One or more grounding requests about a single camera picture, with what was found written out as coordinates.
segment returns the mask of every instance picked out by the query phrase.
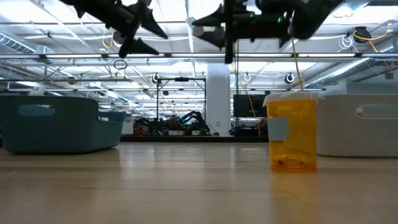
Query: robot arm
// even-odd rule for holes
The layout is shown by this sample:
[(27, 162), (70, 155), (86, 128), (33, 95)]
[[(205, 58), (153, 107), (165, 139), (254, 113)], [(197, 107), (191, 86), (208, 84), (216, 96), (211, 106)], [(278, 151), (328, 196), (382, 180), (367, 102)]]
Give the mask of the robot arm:
[(213, 32), (194, 33), (220, 49), (225, 47), (225, 63), (233, 61), (233, 44), (238, 39), (278, 38), (282, 47), (292, 37), (310, 38), (343, 0), (256, 0), (261, 15), (244, 8), (248, 0), (224, 0), (209, 16), (193, 21), (193, 26), (214, 27)]
[(134, 39), (141, 26), (154, 34), (167, 39), (167, 34), (160, 28), (149, 9), (150, 0), (138, 0), (137, 3), (125, 6), (121, 0), (61, 0), (74, 6), (79, 18), (89, 13), (106, 24), (106, 28), (119, 31), (122, 46), (119, 51), (121, 58), (131, 53), (159, 54), (141, 39)]

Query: yellow cup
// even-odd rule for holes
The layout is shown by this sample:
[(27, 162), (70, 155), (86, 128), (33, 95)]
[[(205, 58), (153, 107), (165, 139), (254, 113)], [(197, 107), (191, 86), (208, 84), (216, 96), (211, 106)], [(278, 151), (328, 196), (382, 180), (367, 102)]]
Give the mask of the yellow cup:
[(317, 170), (317, 95), (267, 96), (269, 154), (272, 170)]

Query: black screen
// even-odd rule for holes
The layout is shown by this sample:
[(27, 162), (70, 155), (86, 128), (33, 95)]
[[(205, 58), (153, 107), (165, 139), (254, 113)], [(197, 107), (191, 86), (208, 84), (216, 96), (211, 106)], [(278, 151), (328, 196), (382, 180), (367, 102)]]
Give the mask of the black screen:
[[(267, 117), (267, 108), (262, 107), (266, 95), (250, 95), (256, 117)], [(247, 95), (234, 95), (234, 117), (253, 118), (250, 100)]]

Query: white column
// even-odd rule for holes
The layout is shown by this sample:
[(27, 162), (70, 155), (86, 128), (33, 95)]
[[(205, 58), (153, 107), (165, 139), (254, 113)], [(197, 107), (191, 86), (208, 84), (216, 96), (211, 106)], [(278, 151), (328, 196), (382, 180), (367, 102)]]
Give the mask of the white column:
[(207, 107), (206, 122), (221, 137), (230, 137), (231, 91), (229, 68), (224, 64), (208, 64), (207, 68)]

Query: plastic storage bin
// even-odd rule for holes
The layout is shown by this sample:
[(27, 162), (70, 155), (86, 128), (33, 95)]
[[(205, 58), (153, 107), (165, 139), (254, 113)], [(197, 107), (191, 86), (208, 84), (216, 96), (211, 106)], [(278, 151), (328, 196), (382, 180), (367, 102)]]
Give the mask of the plastic storage bin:
[(325, 96), (317, 106), (318, 154), (398, 157), (398, 95)]
[(111, 118), (100, 121), (98, 103), (80, 97), (0, 96), (0, 105), (2, 143), (14, 154), (78, 154), (117, 146), (126, 115), (101, 113)]
[(317, 169), (316, 93), (289, 92), (266, 97), (272, 170)]

